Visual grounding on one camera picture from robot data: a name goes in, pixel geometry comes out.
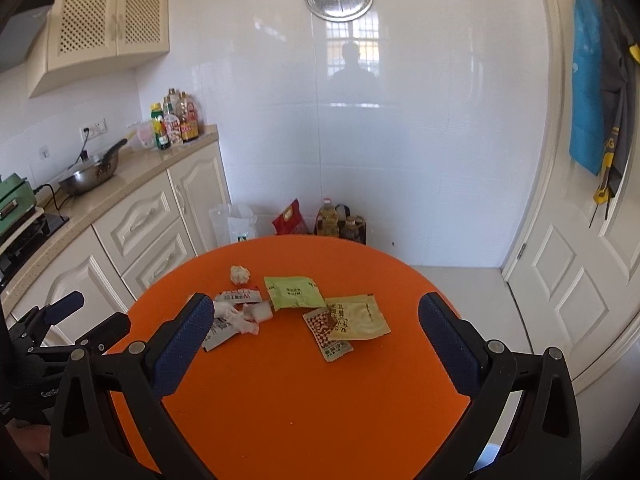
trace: pan handle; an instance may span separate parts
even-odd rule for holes
[[[109,151],[107,151],[107,153],[104,154],[102,160],[100,161],[100,164],[101,165],[108,164],[111,161],[111,157],[113,156],[113,154],[116,153],[127,142],[129,142],[127,139],[121,139],[120,142],[111,146],[109,148]]]

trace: green appliance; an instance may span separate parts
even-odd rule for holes
[[[35,207],[36,195],[26,178],[14,173],[0,180],[0,244],[32,215]]]

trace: stove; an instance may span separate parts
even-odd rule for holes
[[[44,213],[0,254],[0,292],[5,290],[28,259],[68,221],[69,218]]]

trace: kitchen cabinet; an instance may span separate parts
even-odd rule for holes
[[[49,15],[47,69],[118,55],[117,0],[56,0]]]
[[[170,167],[168,173],[196,254],[215,249],[218,244],[209,210],[230,203],[220,145],[206,146]]]
[[[114,312],[127,312],[133,296],[113,268],[92,228],[71,242],[23,295],[13,316],[20,319],[35,305],[44,306],[79,290],[84,307],[47,334],[47,345],[73,344]]]
[[[118,56],[169,51],[168,0],[118,0]]]
[[[56,0],[27,59],[35,97],[169,51],[168,0]]]
[[[182,220],[177,219],[122,276],[134,298],[184,262],[195,258]]]
[[[122,275],[179,218],[169,177],[161,173],[95,221],[94,229]]]

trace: red bag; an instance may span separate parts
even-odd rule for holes
[[[300,203],[295,199],[273,222],[277,235],[307,235],[305,219],[300,214]]]

